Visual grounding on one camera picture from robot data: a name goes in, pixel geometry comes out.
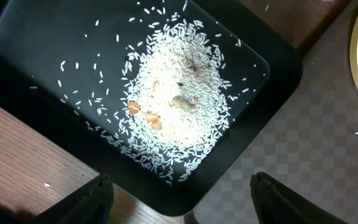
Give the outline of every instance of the pile of rice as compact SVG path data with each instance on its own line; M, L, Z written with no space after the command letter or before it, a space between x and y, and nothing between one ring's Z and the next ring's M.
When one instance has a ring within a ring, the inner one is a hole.
M207 45L209 40L198 27L203 27L201 21L183 20L172 28L165 25L148 36L147 54L128 54L130 61L140 60L140 70L125 85L124 105L136 102L140 108L134 116L123 108L130 118L120 120L119 131L129 130L129 147L121 146L121 153L170 180L174 163L184 168L179 181L186 180L229 127L226 97L219 89L231 85L219 76L218 68L226 65L222 64L224 55L218 45ZM173 106L176 96L196 104L195 108ZM146 113L160 117L160 130L146 122Z

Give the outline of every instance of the black object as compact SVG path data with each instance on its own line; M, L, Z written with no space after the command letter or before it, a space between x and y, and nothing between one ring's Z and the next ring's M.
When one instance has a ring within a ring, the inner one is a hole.
M181 10L184 3L167 2L180 6L177 11ZM143 14L143 8L154 3L142 1L142 7L139 7L136 1L10 1L4 11L4 18L0 20L0 106L92 168L108 173L117 185L154 210L164 215L180 216L195 207L295 91L301 79L301 62L297 52L288 43L239 1L198 0L195 2L214 19L197 5L189 3L189 12L194 12L189 16L194 17L199 14L200 17L206 18L208 27L212 26L210 23L217 20L220 25L214 24L216 30L222 30L224 34L229 34L228 31L231 31L233 36L237 36L243 44L247 44L240 53L248 55L248 60L239 61L239 58L233 57L232 66L239 69L258 62L261 66L255 71L260 77L253 75L255 78L250 81L257 92L239 101L242 103L235 112L236 122L226 131L209 156L202 161L188 180L170 187L153 173L112 149L99 136L88 132L84 128L84 122L73 117L72 109L62 106L59 102L58 98L62 97L64 92L57 95L53 90L57 86L56 73L60 72L59 65L62 60L59 54L52 54L51 49L58 48L60 54L67 55L71 50L75 50L76 45L85 46L92 56L84 57L83 60L88 62L88 71L92 71L92 66L89 64L96 62L97 53L103 56L115 50L110 45L115 42L115 35L111 32L101 33L97 39L94 39L94 42L100 43L97 45L98 49L94 49L94 45L88 46L84 40L77 38L83 37L84 34L88 35L87 38L96 35L94 25L96 19L100 19L99 26L110 22L118 29L123 29L124 27L115 19L125 14L123 21L127 24L128 18L131 17L129 15ZM159 1L154 6L159 8L162 5ZM74 26L67 22L75 20L81 21L81 24ZM89 21L89 24L82 24L83 21ZM42 29L45 27L41 25L58 29L55 32L45 32L45 29ZM212 36L216 30L209 30L208 36ZM132 35L128 35L128 39L137 35L136 29L130 31L128 32ZM56 42L55 45L51 42L42 44L39 42L40 39L58 39L67 46L59 45L61 42ZM120 42L124 42L125 39L126 37L121 36ZM230 44L232 50L237 50L234 47L234 40L231 40L233 42ZM229 47L228 42L219 44ZM48 60L38 60L39 57L46 56ZM225 70L230 71L229 60L226 60ZM70 63L68 66L73 70L75 61ZM122 66L119 68L110 66L107 65L103 70L111 69L119 72L122 68ZM237 80L245 77L243 75L245 71L235 72ZM264 72L266 72L265 79L261 75ZM40 82L44 75L37 77L37 74L50 75L54 78L50 79L50 83ZM70 82L63 84L71 86L77 81L75 77L71 77ZM94 81L89 79L82 83L85 85ZM30 90L29 87L32 85L39 86L39 89ZM246 100L249 100L249 106L244 104Z
M252 175L251 197L260 224L345 224L264 172Z
M38 215L33 224L107 224L113 201L112 181L100 174Z

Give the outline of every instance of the uncooked rice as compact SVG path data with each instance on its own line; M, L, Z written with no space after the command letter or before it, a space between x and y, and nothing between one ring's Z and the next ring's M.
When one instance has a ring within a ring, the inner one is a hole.
M121 153L154 172L169 167L171 171L161 175L170 179L166 180L169 184L172 183L171 165L186 162L180 180L187 179L222 136L219 129L225 129L230 116L226 97L219 89L227 88L218 70L226 64L221 63L220 50L212 54L211 47L205 46L206 34L197 33L196 27L203 27L203 23L195 23L164 26L153 38L148 37L153 42L147 39L149 54L139 57L139 73L126 84L126 97L120 99L124 100L122 110L127 119L119 119L117 112L114 114L119 120L119 132L129 136L131 146L121 146ZM184 110L171 106L175 96L196 103L196 107ZM135 116L129 116L127 102L130 101L140 104ZM152 129L145 121L145 114L150 111L160 117L161 130Z

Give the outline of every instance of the checkered floor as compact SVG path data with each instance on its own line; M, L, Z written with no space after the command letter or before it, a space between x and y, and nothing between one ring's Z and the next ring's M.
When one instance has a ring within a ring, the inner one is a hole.
M264 171L317 206L358 224L358 91L349 19L303 60L300 86L196 207L200 223L259 223L251 175Z

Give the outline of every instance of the wood grain surface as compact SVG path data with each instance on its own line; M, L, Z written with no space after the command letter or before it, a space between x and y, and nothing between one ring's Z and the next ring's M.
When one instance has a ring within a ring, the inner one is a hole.
M0 209L29 222L97 175L0 109ZM111 223L180 223L179 218L158 214L116 185L114 197Z
M304 55L351 0L240 1Z

